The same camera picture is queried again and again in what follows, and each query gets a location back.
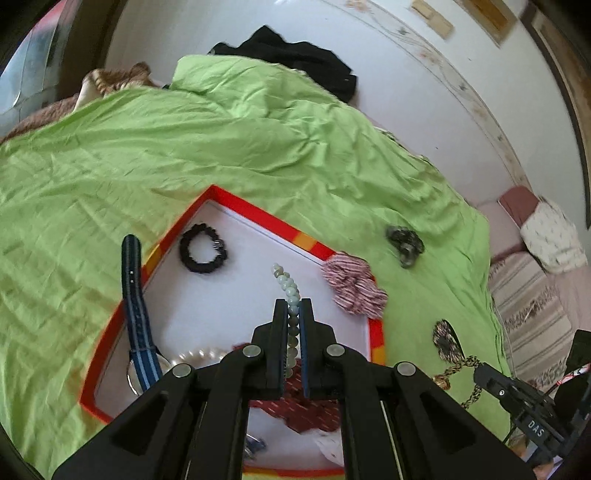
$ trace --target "green bed sheet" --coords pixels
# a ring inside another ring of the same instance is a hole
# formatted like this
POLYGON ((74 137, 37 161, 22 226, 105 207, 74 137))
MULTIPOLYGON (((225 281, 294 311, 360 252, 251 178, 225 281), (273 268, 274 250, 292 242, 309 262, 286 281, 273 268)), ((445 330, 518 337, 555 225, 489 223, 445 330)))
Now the green bed sheet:
MULTIPOLYGON (((297 72, 189 56, 170 90, 115 93, 0 147, 0 421, 46 477, 101 427, 77 398, 120 297, 121 239, 135 233, 147 253, 212 183, 369 261, 389 294, 390 365, 441 373, 431 331, 445 318, 466 355, 509 372, 486 288, 488 224, 436 168, 297 72), (388 224, 424 240, 412 269, 388 224)), ((453 378, 455 399, 471 376, 453 378)), ((489 395, 470 412, 506 433, 489 395)))

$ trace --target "silver screw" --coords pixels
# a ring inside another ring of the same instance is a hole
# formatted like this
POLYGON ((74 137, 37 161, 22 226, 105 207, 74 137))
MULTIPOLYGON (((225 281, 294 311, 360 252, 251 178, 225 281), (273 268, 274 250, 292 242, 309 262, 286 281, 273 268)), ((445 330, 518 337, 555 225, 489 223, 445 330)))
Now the silver screw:
POLYGON ((411 377, 417 371, 417 367, 415 367, 411 362, 400 362, 396 367, 396 370, 398 370, 400 375, 411 377))
POLYGON ((338 343, 333 343, 332 345, 326 347, 326 353, 328 353, 330 356, 341 356, 345 353, 345 347, 339 345, 338 343))
POLYGON ((183 378, 183 377, 190 375, 191 370, 192 370, 191 365, 187 365, 187 364, 175 365, 175 367, 173 368, 173 375, 177 378, 183 378))
POLYGON ((246 347, 242 349, 242 353, 248 358, 253 358, 261 354, 261 347, 258 345, 246 345, 246 347))

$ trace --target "striped pillow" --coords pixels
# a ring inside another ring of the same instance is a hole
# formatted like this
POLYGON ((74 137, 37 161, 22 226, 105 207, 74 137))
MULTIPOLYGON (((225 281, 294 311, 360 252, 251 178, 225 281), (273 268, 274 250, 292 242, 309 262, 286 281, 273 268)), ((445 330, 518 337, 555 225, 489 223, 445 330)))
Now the striped pillow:
POLYGON ((546 390, 564 374, 575 332, 558 291, 526 252, 493 265, 488 286, 506 330, 505 353, 515 376, 546 390))

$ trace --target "pink striped scrunchie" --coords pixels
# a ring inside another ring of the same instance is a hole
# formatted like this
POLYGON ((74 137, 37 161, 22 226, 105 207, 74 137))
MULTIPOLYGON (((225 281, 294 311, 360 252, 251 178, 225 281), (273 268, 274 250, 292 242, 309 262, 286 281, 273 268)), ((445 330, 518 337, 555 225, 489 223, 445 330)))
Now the pink striped scrunchie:
POLYGON ((388 294, 378 288, 369 264, 345 252, 335 253, 320 267, 322 276, 335 291, 335 303, 344 311, 380 319, 388 294))

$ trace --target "black bracelet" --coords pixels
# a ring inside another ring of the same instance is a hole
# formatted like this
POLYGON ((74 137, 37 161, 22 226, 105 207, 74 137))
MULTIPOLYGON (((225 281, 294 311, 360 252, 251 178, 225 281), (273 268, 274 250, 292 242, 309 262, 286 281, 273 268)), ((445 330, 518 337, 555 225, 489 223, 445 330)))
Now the black bracelet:
POLYGON ((211 273, 221 267, 224 261, 228 258, 228 252, 226 252, 224 241, 219 238, 216 231, 206 223, 193 225, 181 236, 178 252, 180 253, 183 265, 195 273, 211 273), (213 247, 217 250, 216 258, 209 263, 196 262, 193 257, 191 257, 191 253, 189 253, 189 245, 191 244, 191 241, 201 232, 204 232, 212 239, 213 247))

